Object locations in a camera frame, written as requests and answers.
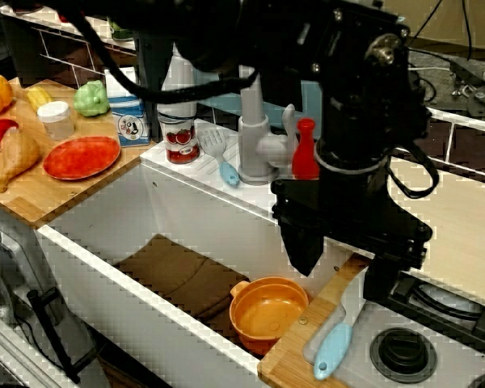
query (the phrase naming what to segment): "tomato can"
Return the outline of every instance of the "tomato can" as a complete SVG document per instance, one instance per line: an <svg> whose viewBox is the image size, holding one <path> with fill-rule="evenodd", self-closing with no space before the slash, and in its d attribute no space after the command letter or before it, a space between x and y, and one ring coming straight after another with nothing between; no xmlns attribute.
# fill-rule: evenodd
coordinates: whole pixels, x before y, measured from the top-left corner
<svg viewBox="0 0 485 388"><path fill-rule="evenodd" d="M158 114L167 160L175 164L190 163L200 156L194 117L179 118Z"/></svg>

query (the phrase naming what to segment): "red plate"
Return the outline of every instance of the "red plate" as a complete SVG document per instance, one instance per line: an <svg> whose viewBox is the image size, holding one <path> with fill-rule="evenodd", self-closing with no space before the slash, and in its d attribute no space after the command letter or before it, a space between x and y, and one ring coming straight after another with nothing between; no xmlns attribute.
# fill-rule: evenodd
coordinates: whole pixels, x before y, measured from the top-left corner
<svg viewBox="0 0 485 388"><path fill-rule="evenodd" d="M43 168L56 179L84 179L110 167L120 155L117 140L105 136L80 137L54 148Z"/></svg>

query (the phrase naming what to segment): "white spatula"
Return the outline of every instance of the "white spatula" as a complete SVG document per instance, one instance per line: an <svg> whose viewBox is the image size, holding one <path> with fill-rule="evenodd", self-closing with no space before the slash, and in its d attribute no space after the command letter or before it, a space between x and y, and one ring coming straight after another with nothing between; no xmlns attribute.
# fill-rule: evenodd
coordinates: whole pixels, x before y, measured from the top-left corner
<svg viewBox="0 0 485 388"><path fill-rule="evenodd" d="M225 182L230 186L239 185L239 174L235 168L229 164L223 154L226 150L226 140L221 131L216 128L205 128L198 132L201 148L203 151L214 156L219 163L219 173Z"/></svg>

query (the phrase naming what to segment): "milk carton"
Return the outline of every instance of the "milk carton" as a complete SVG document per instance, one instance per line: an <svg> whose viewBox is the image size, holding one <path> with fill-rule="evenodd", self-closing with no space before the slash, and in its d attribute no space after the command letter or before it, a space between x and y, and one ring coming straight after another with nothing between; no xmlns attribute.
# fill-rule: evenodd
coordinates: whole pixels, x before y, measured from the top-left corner
<svg viewBox="0 0 485 388"><path fill-rule="evenodd" d="M137 83L133 67L120 69L132 82ZM147 123L144 103L135 95L125 90L112 76L106 74L106 92L112 110L115 128L120 139L120 146L143 146L150 143L150 127Z"/></svg>

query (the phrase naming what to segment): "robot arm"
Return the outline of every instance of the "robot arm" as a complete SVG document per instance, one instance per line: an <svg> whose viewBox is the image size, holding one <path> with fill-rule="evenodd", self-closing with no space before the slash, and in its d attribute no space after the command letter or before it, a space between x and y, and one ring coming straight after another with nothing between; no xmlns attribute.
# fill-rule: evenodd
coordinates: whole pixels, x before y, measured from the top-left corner
<svg viewBox="0 0 485 388"><path fill-rule="evenodd" d="M10 0L25 6L34 0ZM113 76L131 93L155 103L205 99L249 87L258 69L288 70L316 81L323 92L322 136L315 157L319 180L272 183L278 220L292 265L308 276L328 236L376 254L367 271L368 299L386 297L399 271L420 268L431 228L390 198L388 176L410 198L428 195L439 176L414 140L428 135L424 88L409 72L409 30L394 15L344 0L42 0L82 33ZM79 11L119 25L171 37L197 69L257 69L248 78L178 91L148 91L130 82ZM412 191L390 169L402 146L428 170L432 186Z"/></svg>

